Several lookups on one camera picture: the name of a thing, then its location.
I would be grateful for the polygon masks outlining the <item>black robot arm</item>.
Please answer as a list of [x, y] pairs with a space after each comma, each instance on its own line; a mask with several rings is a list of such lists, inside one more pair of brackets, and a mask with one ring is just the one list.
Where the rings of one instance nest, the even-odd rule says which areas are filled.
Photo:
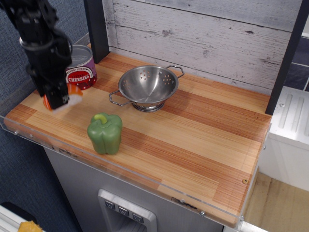
[[0, 7], [20, 35], [26, 71], [40, 96], [52, 110], [68, 104], [66, 68], [72, 63], [72, 42], [55, 27], [55, 8], [46, 0], [2, 0]]

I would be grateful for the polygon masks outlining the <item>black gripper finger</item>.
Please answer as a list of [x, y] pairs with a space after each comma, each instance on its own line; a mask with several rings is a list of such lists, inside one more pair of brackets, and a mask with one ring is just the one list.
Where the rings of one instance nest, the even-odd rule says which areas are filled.
[[67, 84], [62, 86], [46, 85], [44, 91], [44, 102], [48, 109], [57, 109], [69, 102], [70, 97]]

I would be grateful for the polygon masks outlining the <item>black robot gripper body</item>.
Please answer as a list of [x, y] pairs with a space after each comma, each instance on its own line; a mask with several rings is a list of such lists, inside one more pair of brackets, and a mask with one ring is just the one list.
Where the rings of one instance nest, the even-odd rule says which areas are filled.
[[25, 43], [31, 76], [39, 94], [67, 96], [66, 68], [71, 64], [71, 40], [60, 30], [52, 31], [47, 42]]

